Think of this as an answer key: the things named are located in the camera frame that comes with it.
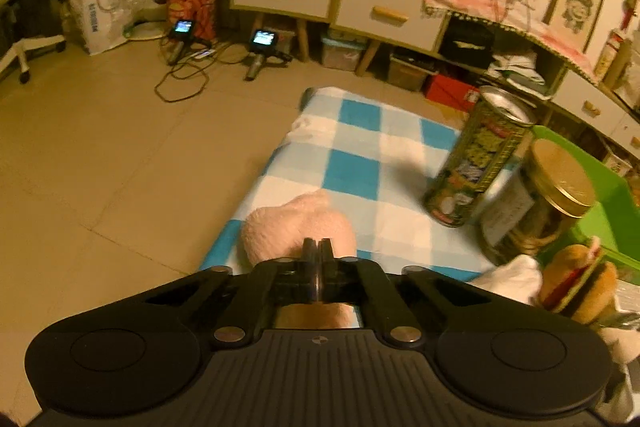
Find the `pink plush toy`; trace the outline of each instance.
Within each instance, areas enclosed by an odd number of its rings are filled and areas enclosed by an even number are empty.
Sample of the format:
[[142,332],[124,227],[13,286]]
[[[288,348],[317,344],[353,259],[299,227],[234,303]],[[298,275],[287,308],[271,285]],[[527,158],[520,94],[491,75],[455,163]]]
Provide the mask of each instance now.
[[[354,257],[356,237],[349,219],[330,207],[320,188],[282,206],[256,208],[246,218],[240,239],[252,266],[278,257],[300,257],[305,237],[328,237],[334,257]],[[280,310],[275,327],[316,330],[348,327],[353,309],[344,304],[294,304]]]

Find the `red box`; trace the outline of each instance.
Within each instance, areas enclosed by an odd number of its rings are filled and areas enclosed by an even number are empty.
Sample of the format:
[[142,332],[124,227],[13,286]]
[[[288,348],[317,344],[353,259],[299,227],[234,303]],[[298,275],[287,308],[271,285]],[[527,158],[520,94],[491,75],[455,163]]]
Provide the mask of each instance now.
[[455,78],[436,74],[430,84],[426,84],[424,96],[431,102],[448,105],[453,109],[469,112],[480,98],[474,86]]

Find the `wooden drawer handle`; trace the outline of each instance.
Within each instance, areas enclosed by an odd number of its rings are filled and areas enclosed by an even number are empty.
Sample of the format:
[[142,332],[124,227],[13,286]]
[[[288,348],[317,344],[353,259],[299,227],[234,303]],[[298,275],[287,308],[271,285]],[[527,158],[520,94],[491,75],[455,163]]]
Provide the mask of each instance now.
[[585,110],[592,113],[593,116],[600,116],[602,114],[602,112],[595,105],[593,105],[593,103],[589,102],[589,100],[586,100],[584,102],[583,107],[585,108]]
[[387,19],[395,20],[401,24],[404,24],[409,20],[409,17],[403,13],[397,12],[395,10],[390,10],[389,8],[385,8],[384,6],[374,6],[372,12],[374,15],[379,17],[386,17]]

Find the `wooden cabinet leg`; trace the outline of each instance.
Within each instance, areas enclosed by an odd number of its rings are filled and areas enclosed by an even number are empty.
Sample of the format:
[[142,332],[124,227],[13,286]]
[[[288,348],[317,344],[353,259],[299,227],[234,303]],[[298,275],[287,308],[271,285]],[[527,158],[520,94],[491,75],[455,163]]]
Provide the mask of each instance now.
[[551,121],[551,117],[554,115],[554,110],[551,105],[548,105],[546,108],[545,116],[542,118],[540,125],[548,126]]
[[264,25],[264,13],[258,12],[255,14],[254,26],[251,29],[251,36],[254,36],[256,30],[262,28]]
[[298,46],[300,48],[300,60],[308,62],[309,60],[309,36],[306,33],[306,20],[296,19],[298,27]]
[[356,68],[356,76],[362,76],[365,73],[365,71],[367,71],[367,68],[369,68],[369,65],[373,60],[373,57],[376,55],[376,52],[380,47],[380,44],[381,44],[380,41],[375,41],[375,40],[369,41],[369,46],[367,47],[367,51],[364,52],[364,57],[362,57],[362,60],[360,61],[360,63],[358,64],[358,67]]

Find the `pink cloth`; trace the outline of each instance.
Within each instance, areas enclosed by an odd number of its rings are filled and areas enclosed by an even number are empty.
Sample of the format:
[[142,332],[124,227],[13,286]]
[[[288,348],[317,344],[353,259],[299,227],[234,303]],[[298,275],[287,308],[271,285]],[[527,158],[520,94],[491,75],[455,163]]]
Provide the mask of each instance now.
[[[356,236],[349,219],[331,208],[329,193],[320,188],[282,206],[256,208],[240,232],[252,266],[268,259],[300,257],[305,237],[331,239],[334,257],[355,257]],[[324,330],[354,327],[353,309],[341,303],[292,304],[279,309],[274,327]]]
[[527,17],[526,9],[512,9],[505,16],[504,1],[496,0],[424,0],[427,6],[463,13],[471,17],[499,22],[501,26],[515,28],[526,34],[542,47],[549,48],[565,57],[591,84],[597,84],[589,59],[572,45],[564,42],[560,35],[548,25]]

